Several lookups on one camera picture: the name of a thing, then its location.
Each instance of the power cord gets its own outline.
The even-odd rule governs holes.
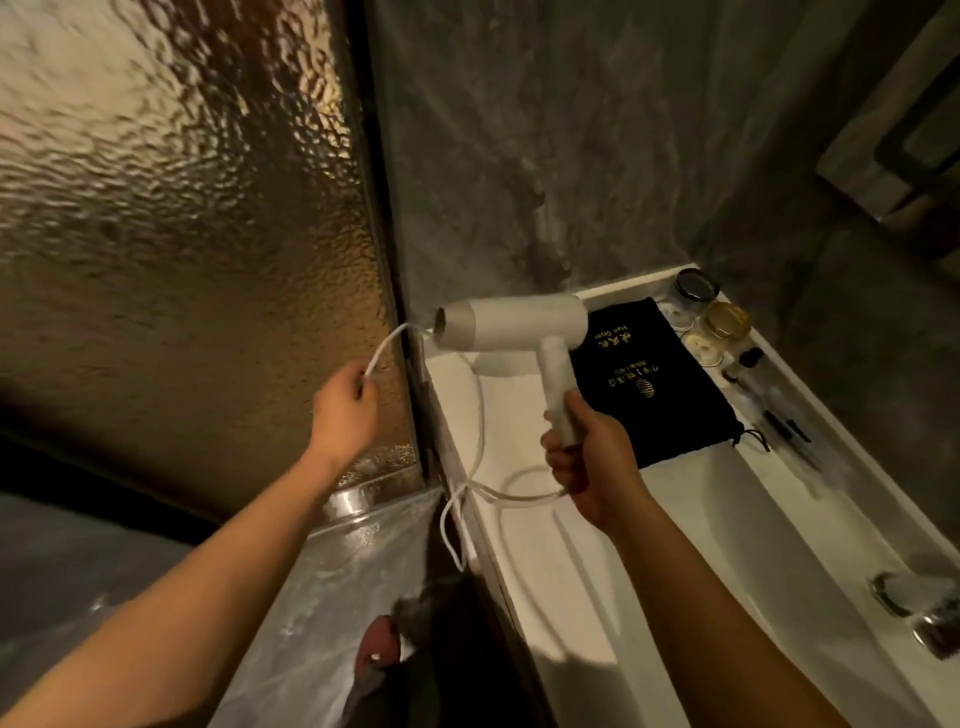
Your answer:
[[[373,357],[370,360],[370,364],[367,365],[367,371],[364,372],[364,376],[371,375],[373,370],[376,369],[376,364],[377,361],[379,361],[381,354],[383,354],[390,342],[407,328],[415,328],[421,333],[424,333],[428,336],[430,335],[430,330],[428,328],[423,328],[412,322],[400,324],[393,331],[387,334],[387,337],[380,342],[380,345],[373,352]],[[450,509],[456,508],[457,518],[460,520],[460,522],[463,522],[462,501],[467,495],[467,490],[472,490],[486,502],[497,505],[500,508],[532,508],[534,506],[546,505],[547,503],[552,503],[554,500],[565,496],[566,490],[561,488],[560,490],[547,494],[546,496],[511,496],[501,491],[496,491],[493,488],[484,485],[483,483],[478,483],[473,480],[473,478],[477,475],[477,471],[480,470],[480,463],[483,462],[484,447],[487,444],[487,417],[483,401],[483,384],[480,381],[480,376],[473,370],[473,363],[467,359],[463,352],[456,352],[456,354],[460,356],[464,362],[466,362],[467,366],[470,367],[470,371],[473,373],[473,381],[476,383],[477,388],[477,401],[479,402],[477,409],[480,419],[479,434],[477,438],[477,452],[473,459],[473,464],[467,471],[467,479],[452,490],[450,493],[450,498],[446,502],[444,510],[441,511],[440,514],[440,536],[444,540],[444,546],[446,546],[446,550],[449,551],[450,558],[453,559],[453,563],[457,566],[457,569],[463,571],[467,568],[467,556],[466,554],[458,554],[457,549],[454,548],[453,544],[450,542],[449,537],[446,535],[446,520],[449,517]]]

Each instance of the white hair dryer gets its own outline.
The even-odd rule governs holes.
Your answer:
[[[570,351],[587,327],[587,308],[572,294],[466,299],[437,309],[433,338],[458,352],[536,351],[550,424],[569,447],[582,439],[564,408],[564,392],[577,388]]]

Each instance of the chrome faucet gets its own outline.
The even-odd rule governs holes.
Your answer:
[[[960,652],[960,584],[946,576],[881,571],[870,591],[895,617],[920,615],[912,632],[938,660]]]

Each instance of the black pouch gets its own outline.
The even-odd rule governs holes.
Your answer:
[[[591,313],[587,338],[570,359],[580,393],[623,424],[641,468],[725,440],[737,443],[744,433],[653,299]]]

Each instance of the gold lid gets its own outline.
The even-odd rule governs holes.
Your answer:
[[[732,303],[714,301],[704,313],[704,325],[718,339],[738,341],[750,333],[750,314]]]

